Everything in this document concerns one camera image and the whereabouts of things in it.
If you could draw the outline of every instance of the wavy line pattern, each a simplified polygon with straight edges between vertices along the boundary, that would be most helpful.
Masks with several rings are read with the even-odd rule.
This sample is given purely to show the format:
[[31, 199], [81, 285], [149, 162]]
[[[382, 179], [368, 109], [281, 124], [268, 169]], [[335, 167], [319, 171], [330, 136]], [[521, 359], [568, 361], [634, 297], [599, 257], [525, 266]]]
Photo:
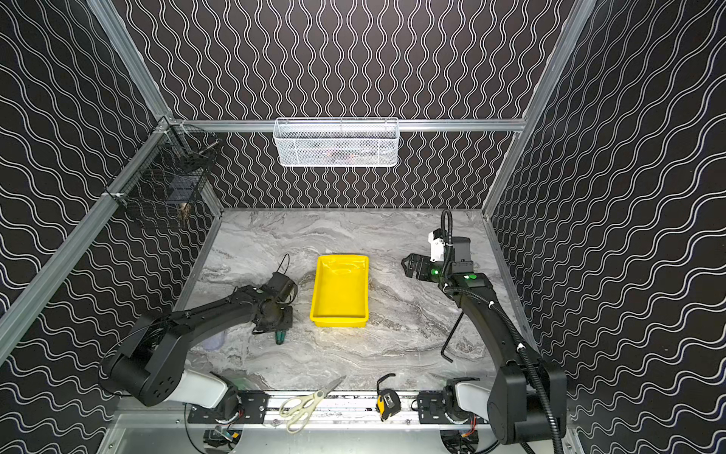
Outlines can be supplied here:
[[115, 0], [175, 115], [520, 118], [572, 0]]
[[101, 356], [148, 312], [170, 312], [212, 216], [146, 231], [121, 210], [0, 366], [0, 453], [96, 452], [117, 399], [96, 382]]
[[154, 118], [83, 0], [0, 4], [0, 315]]
[[725, 30], [600, 0], [492, 219], [592, 454], [726, 446]]
[[510, 132], [401, 135], [395, 167], [283, 167], [271, 134], [230, 134], [210, 176], [226, 207], [469, 208], [484, 204]]

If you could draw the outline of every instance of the yellow plastic bin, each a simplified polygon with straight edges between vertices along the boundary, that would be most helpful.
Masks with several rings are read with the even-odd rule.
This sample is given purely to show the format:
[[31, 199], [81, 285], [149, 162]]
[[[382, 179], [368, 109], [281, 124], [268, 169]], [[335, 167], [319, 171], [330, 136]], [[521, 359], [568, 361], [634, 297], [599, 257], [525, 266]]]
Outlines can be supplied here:
[[368, 257], [318, 258], [310, 320], [318, 326], [363, 328], [368, 321]]

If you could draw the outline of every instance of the scissors blade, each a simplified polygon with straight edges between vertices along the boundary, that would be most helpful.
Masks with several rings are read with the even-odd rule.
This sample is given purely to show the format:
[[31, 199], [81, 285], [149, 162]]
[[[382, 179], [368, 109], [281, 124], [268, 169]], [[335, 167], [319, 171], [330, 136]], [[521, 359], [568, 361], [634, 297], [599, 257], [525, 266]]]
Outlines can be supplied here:
[[330, 392], [332, 390], [334, 390], [335, 388], [337, 388], [338, 385], [340, 385], [341, 383], [343, 383], [343, 380], [345, 380], [345, 379], [346, 379], [346, 376], [342, 376], [340, 378], [336, 378], [335, 380], [331, 381], [325, 388], [322, 389], [322, 391], [324, 393], [323, 394], [323, 397], [325, 397], [328, 394], [330, 394]]

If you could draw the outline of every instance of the scissors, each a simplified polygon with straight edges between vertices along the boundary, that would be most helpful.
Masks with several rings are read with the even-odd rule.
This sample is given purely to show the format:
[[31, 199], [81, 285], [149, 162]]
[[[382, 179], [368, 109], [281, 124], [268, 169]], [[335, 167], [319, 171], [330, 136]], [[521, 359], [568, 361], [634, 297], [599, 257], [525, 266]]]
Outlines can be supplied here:
[[[330, 394], [332, 390], [338, 387], [340, 383], [343, 382], [343, 380], [346, 378], [346, 376], [342, 376], [340, 378], [336, 378], [335, 380], [331, 381], [325, 388], [320, 389], [319, 391], [315, 391], [313, 394], [308, 394], [306, 396], [295, 396], [291, 397], [288, 400], [285, 400], [282, 405], [280, 405], [280, 416], [283, 418], [290, 418], [290, 420], [287, 422], [287, 432], [290, 434], [297, 434], [299, 431], [303, 430], [303, 427], [307, 425], [308, 421], [310, 421], [310, 416], [315, 411], [315, 407], [327, 396]], [[287, 404], [292, 400], [299, 400], [300, 403], [292, 408], [285, 408]], [[298, 427], [295, 430], [290, 430], [290, 427], [298, 423], [303, 416], [305, 416], [305, 422], [302, 423], [302, 426]]]

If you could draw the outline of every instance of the white mesh basket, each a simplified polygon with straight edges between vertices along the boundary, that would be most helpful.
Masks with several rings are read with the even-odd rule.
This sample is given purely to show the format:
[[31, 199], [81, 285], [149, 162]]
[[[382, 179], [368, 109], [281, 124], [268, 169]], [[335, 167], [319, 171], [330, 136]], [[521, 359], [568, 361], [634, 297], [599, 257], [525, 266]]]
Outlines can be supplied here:
[[399, 162], [398, 118], [278, 118], [272, 133], [289, 167], [392, 167]]

